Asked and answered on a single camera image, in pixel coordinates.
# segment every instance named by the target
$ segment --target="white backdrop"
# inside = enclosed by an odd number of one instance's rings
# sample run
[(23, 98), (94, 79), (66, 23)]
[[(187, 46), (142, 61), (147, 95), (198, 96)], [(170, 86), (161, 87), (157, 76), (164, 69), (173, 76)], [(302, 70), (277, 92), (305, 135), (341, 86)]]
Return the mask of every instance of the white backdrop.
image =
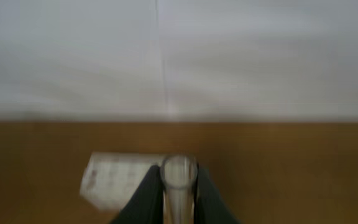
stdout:
[(358, 121), (356, 0), (0, 0), (0, 118)]

